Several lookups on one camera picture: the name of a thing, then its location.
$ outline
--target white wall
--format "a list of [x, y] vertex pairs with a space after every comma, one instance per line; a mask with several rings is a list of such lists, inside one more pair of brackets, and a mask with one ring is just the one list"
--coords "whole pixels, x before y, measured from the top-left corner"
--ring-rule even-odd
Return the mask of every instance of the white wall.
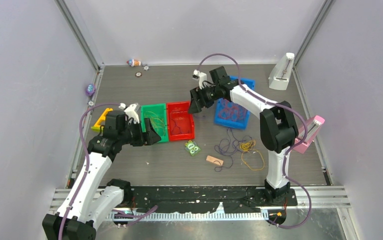
[[54, 0], [0, 0], [0, 240], [43, 239], [94, 75]]
[[[106, 65], [274, 63], [297, 52], [323, 0], [75, 0]], [[225, 58], [208, 63], [230, 63]]]
[[336, 1], [298, 71], [363, 239], [383, 239], [383, 1]]

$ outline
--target yellow string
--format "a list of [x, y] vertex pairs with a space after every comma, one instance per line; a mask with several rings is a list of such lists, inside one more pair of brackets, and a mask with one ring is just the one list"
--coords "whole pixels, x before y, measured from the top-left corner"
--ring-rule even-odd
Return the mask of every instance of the yellow string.
[[[262, 169], [265, 168], [265, 160], [264, 160], [264, 157], [262, 156], [262, 153], [256, 149], [254, 149], [255, 145], [257, 144], [257, 141], [256, 140], [251, 140], [251, 141], [248, 141], [246, 143], [240, 143], [239, 147], [240, 149], [242, 150], [241, 152], [241, 161], [246, 164], [246, 166], [252, 170], [252, 171], [261, 171]], [[258, 168], [258, 169], [253, 169], [251, 166], [249, 166], [249, 164], [243, 159], [243, 154], [244, 153], [249, 153], [249, 151], [255, 151], [255, 152], [258, 152], [259, 155], [260, 155], [260, 158], [262, 159], [262, 168]]]
[[156, 113], [152, 111], [147, 111], [145, 113], [146, 114], [144, 115], [144, 118], [149, 118], [155, 130], [159, 133], [162, 132], [162, 135], [165, 136], [165, 127], [163, 127], [165, 125], [165, 121], [162, 120]]

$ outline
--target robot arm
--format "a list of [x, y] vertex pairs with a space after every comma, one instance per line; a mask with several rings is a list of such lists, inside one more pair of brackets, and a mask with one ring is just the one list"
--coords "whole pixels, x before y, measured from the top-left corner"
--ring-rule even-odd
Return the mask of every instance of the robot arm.
[[[290, 182], [284, 176], [288, 174], [288, 161], [290, 153], [288, 149], [295, 143], [298, 136], [298, 128], [293, 114], [281, 107], [272, 106], [267, 103], [276, 103], [291, 107], [286, 101], [277, 103], [254, 92], [244, 85], [245, 89], [239, 86], [238, 80], [231, 81], [223, 66], [209, 72], [213, 85], [203, 88], [196, 87], [190, 90], [189, 114], [202, 111], [202, 108], [209, 108], [220, 98], [236, 103], [250, 111], [260, 121], [260, 137], [268, 152], [268, 175], [265, 180], [267, 197], [275, 200], [284, 196], [290, 189]], [[198, 80], [201, 76], [199, 71], [193, 72], [193, 78]]]
[[131, 104], [127, 108], [121, 104], [119, 108], [121, 110], [110, 111], [106, 115], [102, 135], [99, 133], [88, 143], [89, 165], [87, 166], [84, 161], [68, 197], [58, 208], [56, 214], [47, 214], [44, 217], [42, 225], [47, 239], [58, 239], [63, 222], [62, 216], [67, 213], [62, 228], [62, 238], [64, 240], [94, 240], [97, 229], [112, 209], [131, 200], [130, 183], [113, 179], [100, 197], [92, 202], [103, 176], [115, 160], [116, 155], [122, 150], [123, 145], [130, 144], [139, 147], [152, 145], [161, 140], [149, 118], [144, 119], [147, 131], [143, 132], [138, 115], [140, 106], [137, 103]]

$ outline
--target gray floor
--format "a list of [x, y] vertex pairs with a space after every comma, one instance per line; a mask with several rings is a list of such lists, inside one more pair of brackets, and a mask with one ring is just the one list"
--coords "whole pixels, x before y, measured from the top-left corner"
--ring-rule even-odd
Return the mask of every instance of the gray floor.
[[[191, 79], [196, 66], [150, 66], [149, 71], [141, 67], [107, 66], [97, 95], [96, 104], [102, 103], [139, 103], [141, 105], [189, 101], [190, 89], [197, 86]], [[209, 73], [216, 65], [205, 65], [202, 71]], [[242, 77], [256, 80], [255, 90], [274, 101], [288, 101], [302, 115], [303, 106], [294, 79], [286, 91], [268, 88], [268, 76], [274, 65], [242, 65]], [[225, 66], [231, 76], [237, 74], [234, 65]], [[135, 77], [137, 71], [142, 77]], [[92, 124], [96, 122], [104, 107], [96, 109], [92, 115]], [[152, 146], [132, 147], [125, 145], [102, 180], [105, 185], [109, 180], [123, 179], [132, 185], [263, 185], [268, 174], [268, 151], [260, 140], [259, 120], [250, 116], [246, 130], [233, 130], [236, 138], [250, 135], [256, 139], [256, 149], [262, 152], [265, 169], [251, 171], [242, 164], [241, 156], [236, 153], [230, 169], [215, 172], [206, 156], [224, 160], [224, 165], [231, 164], [228, 157], [214, 151], [214, 145], [227, 137], [226, 127], [214, 124], [215, 106], [205, 109], [195, 117], [195, 141], [202, 151], [192, 157], [184, 149], [185, 141], [157, 143]], [[87, 140], [96, 133], [89, 131]], [[246, 161], [254, 168], [262, 166], [257, 153], [245, 155]], [[303, 185], [325, 185], [315, 146], [312, 144], [305, 154], [292, 152], [289, 175]]]

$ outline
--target purple string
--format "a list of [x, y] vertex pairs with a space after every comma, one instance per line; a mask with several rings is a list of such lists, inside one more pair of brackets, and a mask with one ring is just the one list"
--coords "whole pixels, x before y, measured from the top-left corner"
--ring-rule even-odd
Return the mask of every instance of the purple string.
[[[172, 121], [174, 122], [174, 124], [175, 124], [175, 126], [174, 126], [174, 127], [172, 128], [172, 130], [171, 130], [171, 135], [180, 135], [180, 134], [184, 134], [184, 132], [181, 130], [181, 127], [177, 125], [177, 122], [176, 122], [173, 118], [171, 118], [171, 120], [172, 120]], [[176, 127], [178, 128], [179, 133], [174, 134], [174, 129], [176, 129]]]
[[[268, 104], [268, 105], [272, 105], [272, 106], [276, 106], [276, 107], [279, 107], [279, 108], [282, 108], [284, 110], [287, 110], [291, 113], [293, 113], [294, 115], [296, 115], [296, 117], [302, 122], [303, 124], [303, 128], [304, 128], [304, 134], [303, 134], [303, 138], [296, 144], [294, 144], [293, 146], [291, 146], [286, 152], [285, 152], [285, 156], [284, 156], [284, 160], [283, 160], [283, 166], [282, 166], [282, 174], [283, 176], [288, 179], [289, 181], [297, 184], [299, 187], [301, 187], [303, 189], [303, 191], [306, 193], [306, 195], [308, 196], [308, 203], [309, 203], [309, 208], [308, 208], [308, 214], [306, 215], [305, 219], [297, 224], [297, 225], [293, 225], [293, 226], [284, 226], [284, 225], [280, 225], [279, 227], [280, 228], [283, 228], [283, 229], [294, 229], [294, 228], [297, 228], [297, 227], [300, 227], [301, 225], [303, 225], [304, 223], [307, 222], [307, 220], [309, 219], [310, 215], [311, 215], [311, 210], [312, 210], [312, 201], [311, 201], [311, 196], [310, 196], [310, 193], [308, 192], [308, 190], [302, 185], [300, 184], [299, 182], [297, 182], [296, 180], [294, 180], [293, 178], [289, 177], [287, 174], [286, 174], [286, 162], [287, 162], [287, 155], [290, 153], [290, 151], [292, 151], [293, 148], [295, 148], [296, 146], [302, 144], [304, 142], [304, 140], [307, 138], [307, 135], [308, 135], [308, 127], [307, 125], [305, 124], [305, 120], [304, 118], [297, 112], [295, 111], [294, 109], [290, 108], [290, 107], [287, 107], [287, 106], [284, 106], [284, 105], [281, 105], [279, 103], [275, 103], [275, 102], [269, 102], [269, 101], [266, 101], [265, 99], [261, 98], [258, 94], [256, 94], [253, 90], [251, 89], [247, 89], [245, 87], [244, 84], [242, 84], [242, 79], [241, 79], [241, 76], [240, 76], [240, 65], [237, 63], [237, 61], [232, 58], [231, 56], [227, 55], [227, 54], [224, 54], [224, 53], [213, 53], [213, 54], [210, 54], [208, 56], [206, 56], [204, 59], [202, 59], [202, 61], [200, 61], [199, 63], [199, 66], [197, 66], [197, 69], [196, 70], [200, 70], [202, 64], [204, 63], [204, 61], [210, 57], [213, 57], [213, 56], [223, 56], [223, 57], [226, 57], [228, 59], [230, 59], [231, 61], [234, 62], [234, 64], [237, 66], [237, 81], [238, 81], [238, 85], [248, 94], [250, 94], [251, 96], [253, 96], [254, 98], [262, 101], [263, 103], [265, 104]], [[272, 224], [276, 224], [275, 222], [271, 221], [271, 220], [268, 220], [270, 223]]]
[[75, 198], [77, 197], [78, 193], [80, 192], [80, 189], [83, 186], [84, 181], [86, 180], [87, 174], [89, 172], [90, 157], [89, 157], [89, 152], [87, 150], [86, 140], [84, 139], [84, 135], [83, 135], [83, 122], [84, 122], [84, 118], [86, 118], [87, 114], [91, 110], [93, 110], [95, 108], [102, 107], [102, 106], [111, 106], [111, 105], [119, 106], [118, 103], [104, 103], [104, 104], [95, 105], [95, 106], [87, 109], [87, 111], [84, 112], [84, 114], [81, 116], [81, 119], [79, 120], [79, 138], [81, 139], [82, 149], [84, 150], [84, 153], [85, 153], [85, 172], [82, 175], [82, 178], [79, 181], [78, 187], [76, 188], [75, 192], [73, 193], [73, 196], [71, 197], [71, 200], [69, 201], [69, 204], [66, 207], [65, 214], [62, 217], [62, 222], [60, 223], [59, 234], [58, 234], [58, 237], [57, 237], [58, 240], [62, 240], [62, 235], [63, 235], [63, 231], [64, 231], [64, 225], [65, 225], [65, 222], [67, 220], [68, 213], [70, 212], [70, 210], [72, 208], [72, 205], [74, 204]]
[[239, 104], [221, 99], [221, 109], [218, 113], [218, 118], [241, 123], [246, 118], [247, 110]]
[[276, 221], [277, 221], [277, 218], [278, 218], [278, 217], [279, 217], [278, 215], [275, 216], [274, 220], [272, 221], [275, 225], [277, 225]]
[[193, 117], [194, 117], [194, 118], [197, 118], [197, 119], [203, 119], [203, 118], [206, 118], [205, 115], [198, 116], [198, 115], [196, 115], [196, 114], [193, 114]]
[[121, 210], [116, 210], [116, 209], [112, 209], [112, 212], [116, 212], [116, 213], [118, 213], [118, 214], [116, 214], [116, 216], [121, 216], [124, 218], [137, 218], [135, 221], [130, 222], [130, 223], [125, 225], [125, 227], [130, 227], [130, 226], [138, 223], [141, 219], [143, 219], [143, 218], [149, 216], [150, 214], [156, 212], [157, 209], [158, 209], [158, 206], [155, 205], [154, 207], [152, 207], [149, 211], [147, 211], [143, 215], [130, 215], [130, 214], [126, 214], [125, 212], [123, 212]]
[[240, 152], [240, 153], [242, 152], [242, 150], [239, 147], [240, 144], [252, 141], [252, 137], [249, 135], [244, 136], [241, 140], [237, 139], [236, 136], [234, 136], [233, 129], [231, 127], [227, 128], [227, 136], [228, 136], [228, 138], [221, 139], [221, 141], [219, 141], [218, 145], [213, 146], [213, 149], [215, 150], [215, 152], [221, 154], [222, 156], [229, 157], [231, 159], [231, 165], [230, 166], [223, 166], [223, 165], [222, 166], [216, 166], [214, 168], [214, 171], [217, 173], [221, 172], [223, 170], [223, 168], [230, 169], [233, 166], [234, 160], [233, 160], [232, 156], [237, 152]]

